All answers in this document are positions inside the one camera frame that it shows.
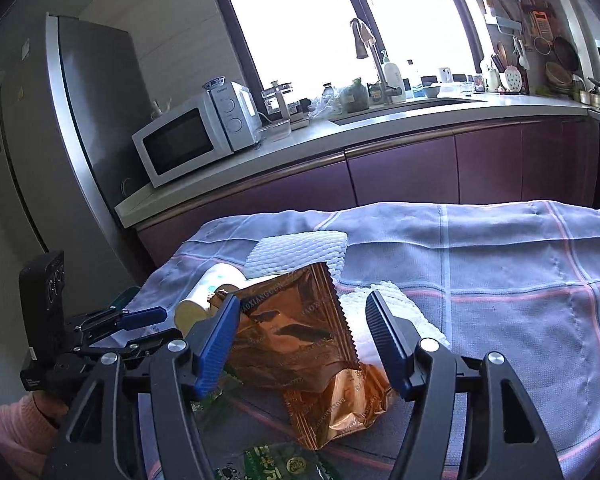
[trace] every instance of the white bottle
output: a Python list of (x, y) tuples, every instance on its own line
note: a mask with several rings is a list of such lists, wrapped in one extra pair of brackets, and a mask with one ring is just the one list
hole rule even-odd
[(384, 59), (382, 59), (382, 72), (384, 72), (386, 84), (393, 88), (400, 88), (402, 91), (400, 95), (391, 97), (391, 102), (403, 103), (407, 100), (407, 96), (404, 90), (404, 81), (402, 80), (400, 69), (395, 63), (389, 61), (389, 57), (386, 55), (386, 50), (382, 50), (382, 54), (384, 54)]

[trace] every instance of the silver bolt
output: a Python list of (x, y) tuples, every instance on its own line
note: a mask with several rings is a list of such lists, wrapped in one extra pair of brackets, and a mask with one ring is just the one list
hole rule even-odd
[(427, 352), (435, 352), (438, 348), (440, 348), (440, 344), (435, 339), (431, 339), (430, 337), (422, 339), (422, 341), (420, 341), (420, 346), (422, 347), (422, 350)]
[(104, 365), (112, 365), (118, 360), (118, 354), (107, 352), (100, 358), (100, 362)]
[(488, 355), (488, 360), (491, 361), (494, 365), (504, 364), (504, 356), (500, 354), (500, 352), (491, 352)]
[(182, 339), (174, 339), (170, 341), (167, 348), (170, 352), (181, 352), (187, 347), (187, 342)]

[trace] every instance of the microwave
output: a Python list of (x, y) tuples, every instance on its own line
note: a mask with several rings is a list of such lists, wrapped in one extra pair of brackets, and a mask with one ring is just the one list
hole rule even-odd
[(261, 126), (249, 89), (229, 82), (164, 113), (132, 138), (158, 187), (256, 144)]

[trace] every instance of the orange foil wrapper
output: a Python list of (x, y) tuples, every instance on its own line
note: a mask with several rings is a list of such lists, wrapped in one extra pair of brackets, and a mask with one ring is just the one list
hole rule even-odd
[(285, 403), (298, 441), (309, 449), (369, 428), (397, 397), (384, 370), (360, 364), (342, 370), (321, 394), (285, 390)]
[(228, 362), (245, 384), (319, 393), (337, 373), (359, 368), (325, 263), (234, 295), (242, 314)]

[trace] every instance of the microwave knob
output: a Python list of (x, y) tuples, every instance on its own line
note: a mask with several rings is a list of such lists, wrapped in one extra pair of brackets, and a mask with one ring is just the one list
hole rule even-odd
[(231, 119), (229, 121), (228, 128), (232, 134), (239, 132), (241, 127), (242, 127), (242, 121), (240, 121), (239, 119), (234, 117), (233, 119)]
[(235, 108), (235, 101), (233, 99), (222, 99), (220, 101), (220, 108), (222, 108), (223, 112), (228, 114)]

